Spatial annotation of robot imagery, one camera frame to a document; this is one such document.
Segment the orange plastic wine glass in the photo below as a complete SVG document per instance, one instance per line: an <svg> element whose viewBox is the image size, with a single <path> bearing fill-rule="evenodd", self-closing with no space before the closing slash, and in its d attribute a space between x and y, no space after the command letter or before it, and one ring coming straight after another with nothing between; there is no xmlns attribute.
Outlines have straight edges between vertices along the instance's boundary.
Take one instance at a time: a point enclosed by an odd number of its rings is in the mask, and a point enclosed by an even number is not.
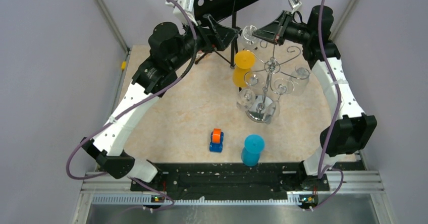
<svg viewBox="0 0 428 224"><path fill-rule="evenodd" d="M255 55L249 50L241 50L235 55L236 67L233 70L232 81L235 86L246 87L244 76L251 71L256 61Z"/></svg>

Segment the clear wine glass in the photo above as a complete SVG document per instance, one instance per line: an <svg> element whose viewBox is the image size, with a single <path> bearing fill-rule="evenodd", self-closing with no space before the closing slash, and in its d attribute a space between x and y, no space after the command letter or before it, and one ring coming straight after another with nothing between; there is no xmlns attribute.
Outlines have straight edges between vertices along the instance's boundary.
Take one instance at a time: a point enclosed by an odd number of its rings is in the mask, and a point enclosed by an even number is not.
<svg viewBox="0 0 428 224"><path fill-rule="evenodd" d="M241 90L238 92L236 105L238 109L246 111L254 105L256 97L262 93L265 79L260 72L249 71L242 76L239 83Z"/></svg>

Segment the blue plastic wine glass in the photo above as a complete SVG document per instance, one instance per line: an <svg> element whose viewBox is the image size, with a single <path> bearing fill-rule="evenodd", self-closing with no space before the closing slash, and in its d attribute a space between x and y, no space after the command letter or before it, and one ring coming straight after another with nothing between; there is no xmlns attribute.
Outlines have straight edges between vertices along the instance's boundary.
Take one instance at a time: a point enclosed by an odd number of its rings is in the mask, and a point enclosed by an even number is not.
<svg viewBox="0 0 428 224"><path fill-rule="evenodd" d="M264 147L265 142L260 135L253 134L247 136L241 152L243 164L249 167L257 165Z"/></svg>

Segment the clear glass with clips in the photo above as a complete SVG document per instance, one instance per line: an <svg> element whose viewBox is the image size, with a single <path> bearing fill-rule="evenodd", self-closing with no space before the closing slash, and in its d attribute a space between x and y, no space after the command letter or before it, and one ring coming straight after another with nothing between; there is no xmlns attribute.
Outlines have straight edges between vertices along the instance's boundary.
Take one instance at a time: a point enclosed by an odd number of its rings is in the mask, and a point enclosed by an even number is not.
<svg viewBox="0 0 428 224"><path fill-rule="evenodd" d="M296 66L295 71L291 74L290 80L293 83L292 95L301 96L306 89L307 84L309 83L310 70Z"/></svg>

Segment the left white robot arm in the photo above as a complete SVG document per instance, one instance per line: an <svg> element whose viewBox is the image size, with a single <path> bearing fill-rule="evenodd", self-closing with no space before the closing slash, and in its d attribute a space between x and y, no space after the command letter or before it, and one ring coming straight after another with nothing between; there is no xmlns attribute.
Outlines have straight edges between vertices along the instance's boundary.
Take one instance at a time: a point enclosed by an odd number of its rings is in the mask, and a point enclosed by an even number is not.
<svg viewBox="0 0 428 224"><path fill-rule="evenodd" d="M81 141L81 148L113 178L137 178L149 190L161 186L157 168L127 154L124 146L145 113L183 79L176 73L180 67L194 62L199 51L227 49L240 34L240 28L223 26L210 14L203 21L203 25L184 26L184 34L172 22L156 25L148 40L150 55L133 75L123 99L101 132Z"/></svg>

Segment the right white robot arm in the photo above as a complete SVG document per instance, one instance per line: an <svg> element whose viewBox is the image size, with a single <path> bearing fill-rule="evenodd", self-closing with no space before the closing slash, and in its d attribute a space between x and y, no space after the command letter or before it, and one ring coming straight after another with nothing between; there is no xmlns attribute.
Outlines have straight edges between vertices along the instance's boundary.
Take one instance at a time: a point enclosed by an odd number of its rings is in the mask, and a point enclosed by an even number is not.
<svg viewBox="0 0 428 224"><path fill-rule="evenodd" d="M298 23L293 13L282 11L252 33L273 45L285 41L302 45L303 57L331 110L332 120L320 134L320 147L299 164L296 184L303 190L314 186L316 177L321 178L344 156L364 149L377 126L375 116L367 115L358 104L343 72L341 54L330 39L333 22L333 9L318 5L312 8L306 23Z"/></svg>

